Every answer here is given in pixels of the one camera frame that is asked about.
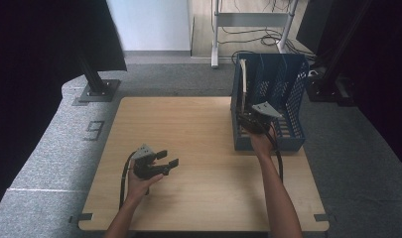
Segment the electrical cable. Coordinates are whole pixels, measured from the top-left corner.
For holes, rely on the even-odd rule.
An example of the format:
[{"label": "electrical cable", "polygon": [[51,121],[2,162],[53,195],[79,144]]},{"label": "electrical cable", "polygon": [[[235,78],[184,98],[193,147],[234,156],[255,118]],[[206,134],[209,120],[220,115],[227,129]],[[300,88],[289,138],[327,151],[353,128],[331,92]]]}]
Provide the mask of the electrical cable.
[{"label": "electrical cable", "polygon": [[[279,172],[279,176],[281,179],[281,182],[284,182],[284,165],[282,162],[282,158],[281,158],[281,152],[279,151],[279,147],[278,147],[278,142],[276,140],[276,138],[274,139],[269,132],[263,127],[262,124],[258,123],[258,125],[262,128],[262,130],[265,132],[266,137],[268,138],[268,140],[271,142],[272,147],[275,150],[275,155],[277,156],[277,160],[278,160],[278,172]],[[274,131],[274,134],[276,136],[276,131],[274,126],[272,126],[272,124],[270,125],[270,128],[272,128],[272,130]]]},{"label": "electrical cable", "polygon": [[240,9],[238,9],[237,3],[235,2],[235,0],[234,0],[234,6],[235,6],[235,8],[238,10],[238,12],[240,12]]},{"label": "electrical cable", "polygon": [[129,163],[130,163],[130,159],[132,158],[132,156],[136,153],[133,152],[129,158],[127,159],[126,163],[124,164],[123,167],[123,173],[122,173],[122,177],[121,177],[121,181],[120,181],[120,200],[119,200],[119,209],[120,207],[123,205],[123,201],[124,201],[124,185],[126,184],[126,177],[127,177],[127,171],[129,171]]}]

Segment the wooden table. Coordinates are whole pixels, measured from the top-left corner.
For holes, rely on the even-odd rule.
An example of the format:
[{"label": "wooden table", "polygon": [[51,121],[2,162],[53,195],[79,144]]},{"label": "wooden table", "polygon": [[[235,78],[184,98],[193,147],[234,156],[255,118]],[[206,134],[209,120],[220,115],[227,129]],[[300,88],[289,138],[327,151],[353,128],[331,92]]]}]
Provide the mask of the wooden table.
[{"label": "wooden table", "polygon": [[[119,204],[129,155],[143,143],[168,150],[158,164],[180,164],[139,205],[130,229],[142,231],[269,231],[263,184],[252,152],[235,152],[229,97],[123,98],[79,221],[82,230],[106,230]],[[284,184],[303,231],[326,231],[327,221],[303,148],[283,153]]]}]

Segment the blue plastic basket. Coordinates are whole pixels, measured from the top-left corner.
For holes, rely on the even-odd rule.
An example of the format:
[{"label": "blue plastic basket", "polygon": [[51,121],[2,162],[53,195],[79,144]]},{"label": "blue plastic basket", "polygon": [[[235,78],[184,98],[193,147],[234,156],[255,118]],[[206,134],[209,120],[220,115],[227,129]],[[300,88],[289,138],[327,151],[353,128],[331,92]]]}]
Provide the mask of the blue plastic basket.
[{"label": "blue plastic basket", "polygon": [[241,106],[242,69],[240,60],[246,60],[247,92],[245,104],[268,101],[283,118],[275,122],[277,141],[281,151],[298,151],[306,138],[300,125],[299,110],[309,73],[309,64],[303,55],[239,54],[231,96],[234,148],[251,151],[250,139],[237,123],[235,111]]}]

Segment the gray carpet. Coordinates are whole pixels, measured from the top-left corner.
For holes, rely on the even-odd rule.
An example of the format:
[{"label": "gray carpet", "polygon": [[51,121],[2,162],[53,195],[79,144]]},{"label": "gray carpet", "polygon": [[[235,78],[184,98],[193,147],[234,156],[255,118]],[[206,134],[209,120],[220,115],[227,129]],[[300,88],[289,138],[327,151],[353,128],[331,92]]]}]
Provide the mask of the gray carpet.
[{"label": "gray carpet", "polygon": [[[128,64],[110,103],[71,106],[84,77],[64,85],[62,104],[38,147],[0,204],[0,237],[100,237],[76,226],[120,99],[124,96],[229,96],[234,67],[209,64]],[[91,121],[103,121],[97,140]],[[305,150],[331,227],[305,237],[402,237],[402,165],[357,108],[311,103],[301,107]],[[166,233],[139,237],[232,237]],[[266,237],[266,234],[238,234]]]}]

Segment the white wall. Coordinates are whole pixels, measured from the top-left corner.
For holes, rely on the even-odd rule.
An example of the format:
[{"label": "white wall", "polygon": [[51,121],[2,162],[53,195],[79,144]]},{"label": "white wall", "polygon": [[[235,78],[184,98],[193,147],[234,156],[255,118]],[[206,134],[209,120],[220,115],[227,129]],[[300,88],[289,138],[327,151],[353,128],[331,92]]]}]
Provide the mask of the white wall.
[{"label": "white wall", "polygon": [[123,51],[189,51],[191,0],[107,0]]}]

